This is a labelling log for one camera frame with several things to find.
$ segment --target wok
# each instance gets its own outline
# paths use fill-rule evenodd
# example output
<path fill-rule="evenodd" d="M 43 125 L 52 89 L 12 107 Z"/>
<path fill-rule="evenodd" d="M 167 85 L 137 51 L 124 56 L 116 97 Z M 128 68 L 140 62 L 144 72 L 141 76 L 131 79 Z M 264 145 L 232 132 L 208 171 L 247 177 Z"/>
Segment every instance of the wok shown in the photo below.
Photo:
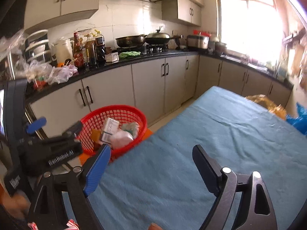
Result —
<path fill-rule="evenodd" d="M 165 45 L 167 44 L 171 39 L 181 39 L 183 36 L 174 36 L 170 37 L 167 33 L 161 33 L 161 28 L 157 30 L 156 33 L 152 33 L 146 36 L 145 42 L 150 45 Z"/>
<path fill-rule="evenodd" d="M 140 47 L 145 43 L 145 37 L 144 34 L 116 38 L 116 43 L 119 47 Z"/>

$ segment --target blue plastic bag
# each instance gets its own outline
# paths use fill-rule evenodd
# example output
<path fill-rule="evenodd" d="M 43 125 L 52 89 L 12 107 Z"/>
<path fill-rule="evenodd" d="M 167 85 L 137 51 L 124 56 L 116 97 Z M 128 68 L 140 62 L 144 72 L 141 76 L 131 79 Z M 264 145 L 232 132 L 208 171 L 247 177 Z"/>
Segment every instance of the blue plastic bag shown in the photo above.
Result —
<path fill-rule="evenodd" d="M 286 121 L 307 136 L 307 110 L 299 103 L 296 103 L 296 107 L 298 117 L 293 118 L 290 115 L 287 115 Z"/>

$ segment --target green cloth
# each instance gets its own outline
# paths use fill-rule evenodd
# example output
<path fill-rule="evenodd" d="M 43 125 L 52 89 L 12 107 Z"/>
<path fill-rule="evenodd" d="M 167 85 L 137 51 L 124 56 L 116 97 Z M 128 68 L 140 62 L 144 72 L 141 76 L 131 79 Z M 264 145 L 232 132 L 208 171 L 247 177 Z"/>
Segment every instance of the green cloth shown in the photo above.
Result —
<path fill-rule="evenodd" d="M 137 56 L 137 55 L 140 55 L 140 54 L 141 54 L 141 52 L 136 52 L 136 51 L 124 52 L 124 53 L 121 53 L 119 55 L 119 58 L 124 59 L 124 58 L 127 58 L 128 56 Z"/>

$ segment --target white tile backsplash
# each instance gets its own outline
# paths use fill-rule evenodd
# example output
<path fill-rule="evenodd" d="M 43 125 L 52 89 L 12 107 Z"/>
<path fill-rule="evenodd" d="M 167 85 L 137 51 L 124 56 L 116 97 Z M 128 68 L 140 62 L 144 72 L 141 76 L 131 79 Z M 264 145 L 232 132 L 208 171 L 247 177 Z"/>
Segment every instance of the white tile backsplash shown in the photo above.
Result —
<path fill-rule="evenodd" d="M 173 31 L 188 33 L 182 24 L 162 20 L 161 2 L 150 3 L 140 0 L 99 0 L 99 10 L 89 19 L 62 24 L 49 29 L 49 41 L 71 38 L 75 31 L 95 28 L 104 35 L 107 47 L 117 48 L 116 38 L 154 33 L 159 26 L 162 32 L 172 36 Z"/>

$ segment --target blue tablecloth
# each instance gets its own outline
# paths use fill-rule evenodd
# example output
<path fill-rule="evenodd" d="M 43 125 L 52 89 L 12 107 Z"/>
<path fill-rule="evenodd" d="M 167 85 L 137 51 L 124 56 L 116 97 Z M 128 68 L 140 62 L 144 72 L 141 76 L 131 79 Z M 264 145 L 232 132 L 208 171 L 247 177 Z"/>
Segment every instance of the blue tablecloth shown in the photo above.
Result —
<path fill-rule="evenodd" d="M 151 222 L 164 230 L 199 229 L 215 197 L 192 160 L 196 144 L 222 167 L 259 171 L 278 229 L 289 227 L 307 198 L 306 137 L 261 106 L 213 87 L 107 167 L 89 196 L 104 229 L 145 230 Z M 225 229 L 231 229 L 234 210 Z"/>

